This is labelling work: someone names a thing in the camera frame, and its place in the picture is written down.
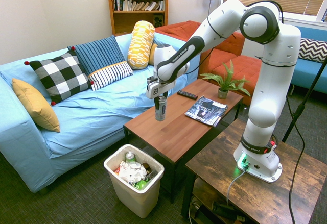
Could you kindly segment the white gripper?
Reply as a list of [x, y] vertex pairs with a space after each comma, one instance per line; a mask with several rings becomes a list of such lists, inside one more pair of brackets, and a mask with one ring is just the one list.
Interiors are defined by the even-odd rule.
[[159, 108], [159, 96], [163, 94], [165, 98], [168, 98], [168, 91], [174, 88], [176, 81], [161, 83], [158, 78], [148, 77], [147, 84], [146, 96], [149, 99], [154, 99], [155, 107]]

